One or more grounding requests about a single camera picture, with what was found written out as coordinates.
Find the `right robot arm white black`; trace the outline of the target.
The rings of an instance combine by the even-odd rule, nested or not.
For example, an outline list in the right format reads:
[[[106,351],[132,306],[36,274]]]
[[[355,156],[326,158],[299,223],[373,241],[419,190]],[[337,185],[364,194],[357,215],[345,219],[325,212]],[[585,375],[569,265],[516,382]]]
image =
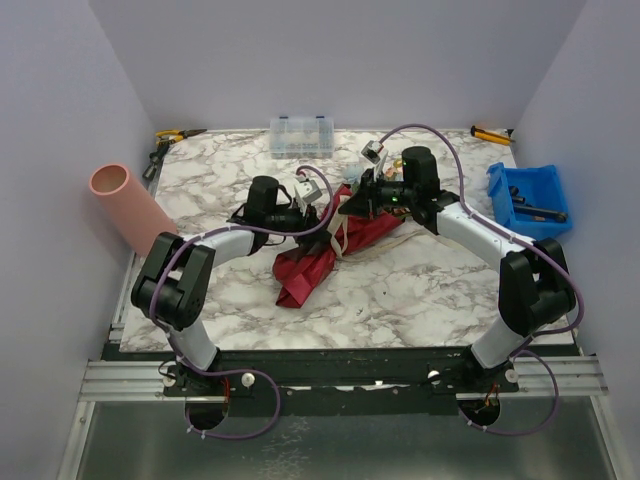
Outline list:
[[[470,251],[499,274],[499,316],[471,344],[460,379],[480,392],[496,380],[503,365],[536,331],[573,310],[576,294],[560,244],[536,241],[502,229],[497,223],[466,210],[459,195],[440,186],[431,150],[414,146],[403,150],[402,178],[384,177],[385,147],[369,142],[362,155],[372,164],[360,178],[356,192],[338,209],[345,216],[375,218],[384,211],[404,208],[412,219],[436,236]]]

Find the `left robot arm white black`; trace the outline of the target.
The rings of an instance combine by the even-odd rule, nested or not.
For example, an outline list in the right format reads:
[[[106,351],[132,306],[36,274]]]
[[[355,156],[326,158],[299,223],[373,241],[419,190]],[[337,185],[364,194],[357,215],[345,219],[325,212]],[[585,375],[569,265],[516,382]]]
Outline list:
[[[246,201],[224,226],[188,239],[163,232],[154,240],[132,287],[131,303],[163,331],[176,360],[188,366],[187,382],[197,393],[214,393],[222,380],[213,364],[218,347],[200,319],[213,269],[255,254],[272,236],[301,241],[320,233],[333,206],[322,216],[317,213],[313,202],[322,192],[310,172],[332,195],[327,178],[310,165],[296,170],[292,193],[273,177],[256,176]]]

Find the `beige printed ribbon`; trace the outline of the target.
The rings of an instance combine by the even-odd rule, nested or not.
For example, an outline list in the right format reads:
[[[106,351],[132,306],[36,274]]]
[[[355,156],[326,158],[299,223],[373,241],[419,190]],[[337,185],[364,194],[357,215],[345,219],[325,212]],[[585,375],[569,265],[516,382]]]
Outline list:
[[[305,256],[319,257],[332,251],[338,261],[359,263],[382,256],[408,240],[422,235],[419,231],[412,231],[392,237],[390,240],[384,240],[388,234],[404,223],[405,218],[394,216],[388,212],[383,212],[375,218],[341,215],[337,210],[346,200],[346,196],[339,197],[337,207],[326,228],[332,234],[330,246],[321,254],[316,255],[303,255],[300,250],[302,258]]]

